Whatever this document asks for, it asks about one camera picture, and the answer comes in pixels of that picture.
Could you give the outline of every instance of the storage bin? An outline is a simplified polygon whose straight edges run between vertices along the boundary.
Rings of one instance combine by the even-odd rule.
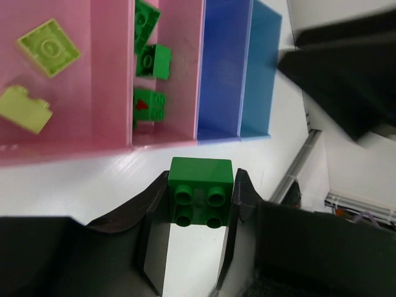
[[[133,0],[1,0],[0,95],[22,85],[50,103],[38,134],[0,118],[0,164],[131,151]],[[56,19],[81,56],[52,79],[15,47]]]
[[[204,0],[149,0],[161,16],[148,45],[171,49],[168,80],[136,77],[134,87],[166,96],[162,122],[139,121],[132,133],[134,147],[196,144],[197,101],[201,63]]]
[[[206,0],[200,143],[239,140],[252,1]]]
[[[241,137],[269,136],[282,16],[253,0]]]

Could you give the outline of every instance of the pink compartment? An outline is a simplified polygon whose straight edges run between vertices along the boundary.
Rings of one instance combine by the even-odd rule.
[[[0,94],[20,84],[53,111],[37,136],[0,118],[0,165],[131,151],[134,3],[0,0]],[[48,79],[14,43],[52,18],[82,55]]]
[[[148,44],[159,43],[172,50],[171,73],[168,80],[135,77],[135,87],[163,92],[167,101],[164,121],[138,122],[132,144],[156,147],[196,143],[204,0],[147,2],[161,10]]]

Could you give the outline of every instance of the white surface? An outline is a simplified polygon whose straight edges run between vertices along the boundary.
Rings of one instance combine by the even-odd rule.
[[[296,179],[301,191],[301,208],[309,211],[328,212],[324,200],[330,191],[327,155],[324,145],[324,133],[321,133]]]
[[[286,0],[266,1],[284,15],[281,48],[291,34]],[[308,136],[301,91],[275,80],[271,139],[168,148],[132,155],[0,169],[0,215],[70,215],[82,223],[103,215],[144,190],[173,156],[229,158],[248,170],[268,199]],[[172,226],[165,297],[204,297],[218,273],[224,228]]]
[[[290,0],[295,29],[336,21],[396,6],[396,0]],[[396,144],[372,135],[356,145],[312,101],[307,100],[313,128],[325,131],[332,191],[396,207]]]

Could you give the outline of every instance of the blue compartment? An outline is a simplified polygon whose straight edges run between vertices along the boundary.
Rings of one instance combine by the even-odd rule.
[[[206,0],[199,143],[240,140],[252,0]]]
[[[282,16],[253,1],[241,137],[269,136],[273,84],[277,72]]]

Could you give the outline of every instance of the plastic brick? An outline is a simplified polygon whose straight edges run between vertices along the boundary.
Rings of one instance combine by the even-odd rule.
[[[54,19],[19,38],[17,46],[48,77],[54,77],[81,55]]]
[[[175,157],[168,185],[172,223],[227,225],[234,186],[230,160]]]
[[[50,104],[42,99],[31,99],[28,91],[19,85],[9,87],[0,97],[0,116],[34,134],[40,133],[52,116]]]
[[[160,92],[134,89],[134,120],[162,121],[165,118],[166,97]]]
[[[170,75],[171,50],[163,45],[145,46],[137,57],[136,76],[168,79]]]
[[[138,0],[135,5],[135,54],[140,54],[147,44],[161,12],[144,1]]]

